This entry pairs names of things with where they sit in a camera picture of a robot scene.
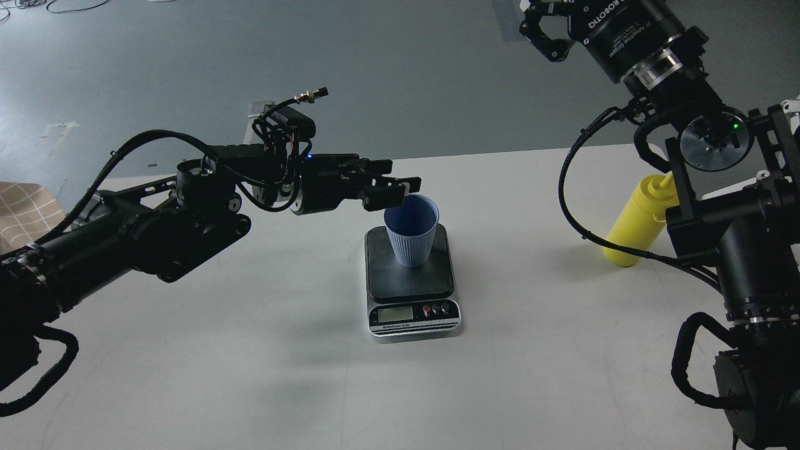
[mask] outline gray floor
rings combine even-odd
[[[12,9],[0,23],[0,180],[45,184],[71,207],[108,153],[140,131],[240,143],[251,102],[317,86],[330,97],[302,111],[317,123],[319,152],[413,158],[568,147],[599,111],[627,102],[627,91],[579,46],[566,62],[545,61],[515,33],[517,3],[113,0],[77,14]],[[711,37],[706,69],[731,106],[766,109],[800,94],[800,2],[668,3]],[[566,21],[546,27],[564,35]],[[615,125],[592,143],[627,143],[633,131]],[[153,143],[115,174],[167,174],[195,155],[177,141]],[[748,162],[696,183],[753,171]],[[465,174],[464,183],[480,178]]]

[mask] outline white table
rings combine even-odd
[[[395,161],[397,176],[422,177],[449,232],[459,335],[369,335],[363,236],[380,213],[248,205],[250,234],[184,279],[131,273],[56,321],[78,358],[41,402],[0,420],[0,448],[726,448],[722,412],[670,378],[682,321],[724,320],[722,299],[658,263],[615,267],[582,241],[558,209],[565,153]],[[649,173],[632,146],[588,147],[568,202],[604,235]],[[666,233],[654,250],[671,252]],[[43,348],[39,370],[62,350]],[[698,337],[695,386],[716,392],[722,348]]]

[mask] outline scale display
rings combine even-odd
[[[452,299],[383,304],[370,310],[369,321],[375,336],[433,333],[456,328],[461,311]]]

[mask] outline screw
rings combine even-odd
[[[231,199],[228,201],[228,211],[236,212],[242,207],[242,202],[239,199]]]

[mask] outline black cable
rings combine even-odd
[[[106,3],[110,2],[111,0],[103,0],[102,3],[98,3],[97,5],[89,6],[88,8],[81,8],[81,9],[78,9],[78,10],[64,10],[64,11],[53,11],[53,10],[51,10],[50,7],[53,5],[53,3],[56,3],[57,1],[58,0],[51,0],[50,3],[47,3],[47,6],[45,6],[45,9],[47,10],[47,12],[50,12],[50,13],[53,13],[53,14],[79,13],[81,11],[88,11],[88,10],[93,10],[94,8],[99,8],[100,6],[105,5]]]
[[[657,255],[655,253],[639,250],[637,248],[632,247],[625,247],[622,245],[617,245],[616,243],[609,242],[595,234],[591,231],[586,229],[583,225],[580,224],[576,220],[572,213],[570,213],[570,209],[566,205],[566,199],[564,195],[564,185],[566,183],[566,174],[567,171],[570,169],[570,164],[572,160],[575,158],[575,155],[578,153],[578,150],[581,149],[584,143],[588,141],[595,133],[597,133],[600,129],[602,129],[605,125],[613,122],[614,120],[619,120],[620,118],[625,118],[626,112],[625,110],[621,110],[617,107],[611,107],[603,111],[585,130],[581,130],[580,136],[575,141],[573,146],[570,148],[569,153],[567,153],[566,158],[564,159],[564,163],[561,168],[561,173],[558,176],[558,202],[561,206],[562,213],[566,218],[566,221],[574,228],[578,233],[580,233],[583,239],[588,239],[592,243],[596,243],[602,247],[607,247],[612,250],[621,251],[623,253],[627,253],[629,255],[638,256],[640,258],[645,259],[654,259],[661,263],[667,264],[671,267],[674,267],[680,271],[684,271],[685,273],[692,275],[704,283],[711,286],[717,292],[721,292],[719,287],[719,282],[710,277],[708,274],[704,273],[704,271],[698,270],[693,267],[687,267],[683,265],[677,258],[671,258],[669,256],[664,255]]]
[[[717,397],[701,392],[689,383],[689,362],[692,357],[692,347],[700,327],[708,330],[714,337],[724,342],[730,348],[737,347],[733,332],[723,327],[713,317],[705,312],[695,312],[681,325],[675,351],[672,355],[672,368],[670,374],[675,386],[684,395],[696,404],[713,409],[744,409],[749,408],[749,402],[744,396]]]
[[[242,184],[242,182],[241,182],[241,181],[237,181],[237,182],[236,182],[236,186],[237,186],[237,187],[239,188],[239,190],[240,190],[240,191],[241,191],[241,192],[242,192],[242,193],[245,195],[245,197],[247,197],[247,199],[248,199],[248,200],[250,200],[250,202],[251,202],[253,205],[255,205],[256,207],[258,207],[258,209],[260,209],[260,210],[262,210],[262,211],[267,211],[267,212],[281,212],[281,211],[286,211],[287,209],[289,209],[289,207],[291,207],[291,206],[292,206],[292,203],[294,203],[294,201],[297,199],[297,197],[298,197],[298,195],[299,195],[299,193],[300,193],[300,190],[298,189],[298,187],[297,187],[297,186],[292,186],[292,195],[289,197],[289,200],[288,200],[288,201],[286,201],[286,203],[284,203],[283,205],[281,205],[281,206],[279,206],[279,207],[268,207],[268,206],[267,206],[267,205],[265,205],[264,203],[261,203],[261,202],[259,202],[259,201],[258,201],[258,200],[257,200],[257,199],[256,199],[256,198],[255,198],[255,197],[254,197],[254,196],[253,196],[251,193],[250,193],[250,191],[248,191],[248,190],[247,190],[247,188],[246,188],[246,187],[245,187],[245,186]]]
[[[216,161],[218,156],[211,150],[211,148],[205,144],[200,139],[195,138],[194,136],[189,136],[183,133],[178,133],[176,131],[168,131],[168,130],[149,130],[139,133],[135,135],[133,138],[129,139],[126,143],[122,144],[119,150],[113,152],[111,154],[111,158],[108,160],[106,165],[100,170],[97,178],[94,182],[86,189],[86,193],[81,197],[78,203],[75,204],[75,207],[67,214],[64,219],[56,225],[52,230],[48,231],[47,234],[42,236],[39,239],[36,239],[36,243],[43,244],[46,243],[56,237],[58,237],[67,227],[75,221],[78,216],[81,214],[86,205],[89,204],[91,201],[92,196],[97,189],[100,187],[100,184],[106,177],[111,173],[111,171],[119,164],[127,155],[129,155],[132,151],[136,150],[137,148],[145,145],[149,142],[158,139],[164,138],[176,138],[180,139],[185,143],[190,144],[192,147],[197,148],[200,150],[205,156],[208,156],[212,160]]]
[[[27,10],[35,6],[41,6],[47,3],[47,0],[14,0],[14,4],[20,10]]]
[[[2,0],[0,0],[0,6],[2,6],[2,8],[3,8],[4,10],[6,10],[6,15],[5,15],[5,16],[3,16],[3,18],[0,18],[0,23],[3,23],[3,22],[5,22],[5,21],[7,21],[7,20],[8,20],[8,19],[11,17],[11,10],[10,10],[10,9],[8,9],[8,6],[6,6],[6,5],[5,5],[5,4],[2,2]]]
[[[72,333],[42,325],[34,331],[34,336],[66,345],[64,355],[39,379],[30,392],[9,403],[0,403],[0,417],[12,416],[33,406],[64,376],[78,355],[78,338]]]

